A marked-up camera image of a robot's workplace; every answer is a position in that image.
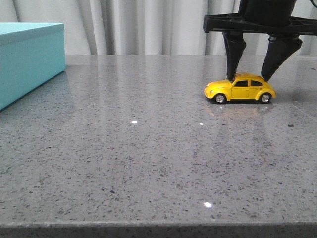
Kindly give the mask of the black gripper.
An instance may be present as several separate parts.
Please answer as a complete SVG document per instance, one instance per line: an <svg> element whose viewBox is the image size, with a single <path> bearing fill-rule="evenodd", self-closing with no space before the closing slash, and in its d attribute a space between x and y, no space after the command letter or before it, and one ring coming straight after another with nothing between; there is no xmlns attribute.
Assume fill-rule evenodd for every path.
<svg viewBox="0 0 317 238"><path fill-rule="evenodd" d="M292 16L295 0L242 0L237 13L205 15L203 30L222 31L227 57L227 79L234 81L246 47L243 33L270 34L261 76L269 81L301 46L299 35L316 35L315 19Z"/></svg>

